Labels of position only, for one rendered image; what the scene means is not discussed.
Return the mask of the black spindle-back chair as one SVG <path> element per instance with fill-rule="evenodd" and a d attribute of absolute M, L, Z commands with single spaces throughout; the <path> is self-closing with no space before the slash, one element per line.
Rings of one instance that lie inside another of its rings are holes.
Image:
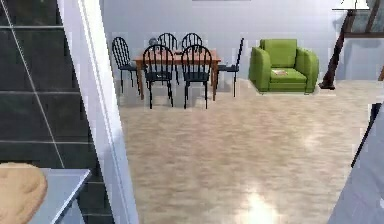
<path fill-rule="evenodd" d="M 173 62 L 173 51 L 177 49 L 177 39 L 171 33 L 162 33 L 158 39 L 159 54 L 161 59 L 161 73 L 164 75 L 167 84 L 172 80 L 172 71 L 176 68 Z"/>
<path fill-rule="evenodd" d="M 194 44 L 184 49 L 181 55 L 181 66 L 184 87 L 184 107 L 189 99 L 189 87 L 192 83 L 201 83 L 204 86 L 204 99 L 207 99 L 208 81 L 213 65 L 212 54 L 208 48 Z"/>
<path fill-rule="evenodd" d="M 202 45 L 203 41 L 201 37 L 196 33 L 188 33 L 182 38 L 181 46 L 182 50 L 185 50 L 192 45 Z"/>
<path fill-rule="evenodd" d="M 142 55 L 146 85 L 149 90 L 149 108 L 153 107 L 152 85 L 155 82 L 166 84 L 167 94 L 173 105 L 172 76 L 174 70 L 173 52 L 165 45 L 154 44 L 146 48 Z"/>
<path fill-rule="evenodd" d="M 115 37 L 113 39 L 112 53 L 117 68 L 120 71 L 121 91 L 124 91 L 123 72 L 128 71 L 130 73 L 130 79 L 133 79 L 133 74 L 137 73 L 137 67 L 130 59 L 129 47 L 123 37 Z"/>
<path fill-rule="evenodd" d="M 236 63 L 229 65 L 229 64 L 220 64 L 218 66 L 217 73 L 220 72 L 228 72 L 228 73 L 233 73 L 233 96 L 236 96 L 236 81 L 237 81 L 237 73 L 239 72 L 239 65 L 240 65 L 240 60 L 241 60 L 241 54 L 244 46 L 244 38 L 240 39 L 240 44 L 239 44 L 239 50 L 237 53 L 237 58 L 236 58 Z"/>

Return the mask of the brown wooden dining table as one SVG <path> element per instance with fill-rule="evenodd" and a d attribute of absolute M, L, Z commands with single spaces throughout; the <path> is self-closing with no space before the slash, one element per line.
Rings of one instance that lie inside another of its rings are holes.
<path fill-rule="evenodd" d="M 211 63 L 203 62 L 202 57 L 198 56 L 197 62 L 193 62 L 193 65 L 196 64 L 204 64 L 204 65 L 210 65 L 211 69 L 209 71 L 209 80 L 211 82 L 212 91 L 213 91 L 213 100 L 216 100 L 216 91 L 217 91 L 217 81 L 218 81 L 218 64 L 221 62 L 221 58 L 218 56 L 217 51 L 214 49 L 209 49 L 209 53 L 211 55 Z M 142 56 L 137 56 L 134 59 L 134 62 L 136 63 L 136 73 L 137 73 L 137 80 L 138 80 L 138 88 L 140 91 L 140 97 L 141 99 L 144 99 L 144 87 L 143 87 L 143 70 L 146 68 L 146 66 L 149 64 L 150 61 L 153 61 L 155 64 L 160 65 L 182 65 L 183 63 L 187 62 L 186 58 L 182 58 L 181 55 L 177 55 L 175 52 L 172 54 L 170 53 L 161 53 L 160 51 L 150 51 L 149 53 L 144 53 Z"/>

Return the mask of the grey worktop cabinet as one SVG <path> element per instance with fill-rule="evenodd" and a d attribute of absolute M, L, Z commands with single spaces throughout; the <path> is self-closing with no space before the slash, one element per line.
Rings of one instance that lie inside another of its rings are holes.
<path fill-rule="evenodd" d="M 41 168 L 48 183 L 44 202 L 28 224 L 85 224 L 77 198 L 89 169 Z"/>

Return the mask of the tan round bread loaf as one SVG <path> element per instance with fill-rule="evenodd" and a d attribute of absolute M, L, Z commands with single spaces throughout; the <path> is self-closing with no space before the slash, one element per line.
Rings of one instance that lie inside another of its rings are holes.
<path fill-rule="evenodd" d="M 28 224 L 47 194 L 44 173 L 27 163 L 0 164 L 0 224 Z"/>

